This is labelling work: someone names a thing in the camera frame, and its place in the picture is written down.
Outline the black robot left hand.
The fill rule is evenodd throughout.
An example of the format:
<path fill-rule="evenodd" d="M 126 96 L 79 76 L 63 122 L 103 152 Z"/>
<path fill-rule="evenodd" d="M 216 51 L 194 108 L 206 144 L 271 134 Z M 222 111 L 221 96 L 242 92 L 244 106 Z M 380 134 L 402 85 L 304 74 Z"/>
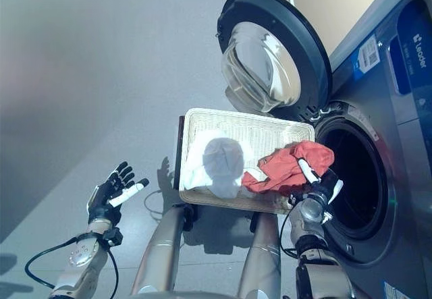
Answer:
<path fill-rule="evenodd" d="M 121 206 L 149 185 L 147 178 L 135 182 L 134 176 L 133 168 L 124 161 L 95 187 L 86 205 L 89 223 L 96 219 L 106 219 L 112 226 L 119 223 Z"/>

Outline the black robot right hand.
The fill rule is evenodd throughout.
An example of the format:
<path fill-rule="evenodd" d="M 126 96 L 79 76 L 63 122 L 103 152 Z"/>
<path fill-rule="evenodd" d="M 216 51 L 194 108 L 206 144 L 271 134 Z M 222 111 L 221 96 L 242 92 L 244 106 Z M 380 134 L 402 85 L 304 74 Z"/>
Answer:
<path fill-rule="evenodd" d="M 331 169 L 319 177 L 304 158 L 298 160 L 298 165 L 307 182 L 311 184 L 313 192 L 322 194 L 326 198 L 325 204 L 331 204 L 341 192 L 344 182 Z"/>

